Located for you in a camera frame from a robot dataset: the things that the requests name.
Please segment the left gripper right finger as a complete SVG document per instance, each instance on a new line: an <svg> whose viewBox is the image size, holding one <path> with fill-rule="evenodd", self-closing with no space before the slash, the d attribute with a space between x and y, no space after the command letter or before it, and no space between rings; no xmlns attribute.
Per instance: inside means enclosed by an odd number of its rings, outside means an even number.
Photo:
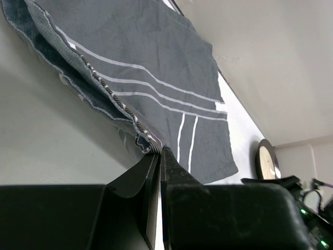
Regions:
<svg viewBox="0 0 333 250"><path fill-rule="evenodd" d="M165 249L309 249L294 198L270 183L203 185L161 154Z"/></svg>

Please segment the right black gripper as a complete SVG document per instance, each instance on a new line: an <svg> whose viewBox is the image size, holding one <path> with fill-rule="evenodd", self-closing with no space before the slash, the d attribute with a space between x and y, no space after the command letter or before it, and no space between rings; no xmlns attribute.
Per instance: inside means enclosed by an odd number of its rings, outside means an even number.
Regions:
<svg viewBox="0 0 333 250"><path fill-rule="evenodd" d="M241 179L243 184L274 183L287 189L296 199L304 224L308 228L312 249L332 249L332 199L322 205L321 187L332 185L313 178L308 184L296 176L274 180Z"/></svg>

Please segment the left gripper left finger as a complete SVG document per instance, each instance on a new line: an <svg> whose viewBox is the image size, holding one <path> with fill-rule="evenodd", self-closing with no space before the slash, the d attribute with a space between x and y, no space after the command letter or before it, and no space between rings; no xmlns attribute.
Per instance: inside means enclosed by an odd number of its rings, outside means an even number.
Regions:
<svg viewBox="0 0 333 250"><path fill-rule="evenodd" d="M159 156L109 184L1 186L1 249L154 249Z"/></svg>

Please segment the grey striped cloth placemat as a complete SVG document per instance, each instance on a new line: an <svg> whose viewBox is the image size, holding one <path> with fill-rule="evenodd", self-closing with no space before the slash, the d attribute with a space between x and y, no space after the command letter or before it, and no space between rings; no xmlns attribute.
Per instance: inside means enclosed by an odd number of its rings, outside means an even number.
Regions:
<svg viewBox="0 0 333 250"><path fill-rule="evenodd" d="M8 23L140 160L206 184L238 172L212 46L163 1L1 1Z"/></svg>

